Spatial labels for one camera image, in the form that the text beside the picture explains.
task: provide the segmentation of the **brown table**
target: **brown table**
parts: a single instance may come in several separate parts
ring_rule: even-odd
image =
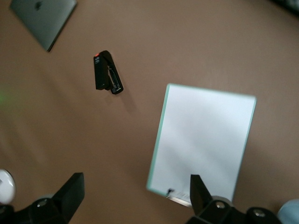
[[[183,224],[192,210],[145,188],[168,83],[257,97],[234,204],[299,197],[299,20],[267,0],[78,1],[50,53],[0,1],[0,168],[20,210],[75,172],[71,223]],[[95,90],[109,50],[124,91]]]

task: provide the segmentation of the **gray laptop lid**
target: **gray laptop lid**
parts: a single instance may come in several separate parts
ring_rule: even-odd
[[[76,0],[13,0],[10,8],[50,51],[76,4]]]

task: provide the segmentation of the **white computer mouse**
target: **white computer mouse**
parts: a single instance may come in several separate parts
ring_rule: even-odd
[[[0,169],[0,204],[9,204],[15,196],[15,183],[7,170]]]

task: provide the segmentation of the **metal bolt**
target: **metal bolt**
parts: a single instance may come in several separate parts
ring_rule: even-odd
[[[253,213],[258,216],[258,217],[265,217],[265,213],[262,211],[262,210],[259,210],[259,209],[254,209],[253,210]]]
[[[5,212],[5,206],[3,206],[2,208],[0,208],[0,215],[3,214]]]
[[[43,207],[46,203],[47,203],[47,199],[44,199],[40,203],[37,204],[37,207]]]
[[[223,202],[216,202],[216,206],[217,206],[218,209],[225,208],[225,204]]]

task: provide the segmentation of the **black stapler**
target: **black stapler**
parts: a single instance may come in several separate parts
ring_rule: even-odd
[[[93,57],[95,88],[97,90],[111,90],[112,94],[123,91],[121,79],[116,70],[111,54],[104,50]]]

